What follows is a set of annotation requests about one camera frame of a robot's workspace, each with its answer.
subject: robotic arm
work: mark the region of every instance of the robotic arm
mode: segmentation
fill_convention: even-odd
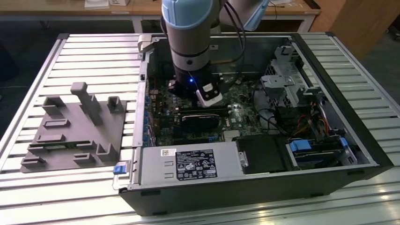
[[[267,4],[268,0],[163,0],[163,19],[176,75],[169,83],[171,93],[200,101],[203,107],[221,101],[220,78],[211,74],[212,25],[219,21],[229,25],[240,24],[240,20],[240,29],[255,30]],[[231,14],[237,12],[236,21],[231,19],[227,9]]]

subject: wooden cabinet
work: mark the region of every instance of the wooden cabinet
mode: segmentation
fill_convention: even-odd
[[[359,60],[400,14],[400,0],[315,0],[321,7],[311,31],[332,31]]]

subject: floor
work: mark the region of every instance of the floor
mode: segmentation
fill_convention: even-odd
[[[157,32],[156,25],[145,22],[144,31]],[[48,30],[41,28],[39,22],[0,22],[0,42],[20,68],[19,76],[0,82],[0,95],[3,96],[0,100],[0,137],[24,99],[57,35],[60,33],[132,32],[129,21],[51,22]],[[400,41],[395,42],[385,35],[361,63],[400,103],[399,55]]]

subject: aluminum slotted table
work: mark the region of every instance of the aluminum slotted table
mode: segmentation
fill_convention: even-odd
[[[99,101],[128,101],[121,160],[132,156],[136,89],[141,61],[139,34],[60,35],[0,142],[0,224],[393,224],[400,219],[400,107],[336,37],[301,34],[309,48],[387,152],[395,167],[328,196],[140,217],[113,189],[112,167],[20,173],[35,137],[45,96],[69,93],[87,82]],[[128,176],[120,177],[120,184]]]

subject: warning label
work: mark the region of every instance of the warning label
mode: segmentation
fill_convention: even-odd
[[[212,149],[181,151],[175,153],[176,174],[179,180],[195,180],[217,177],[217,168]]]

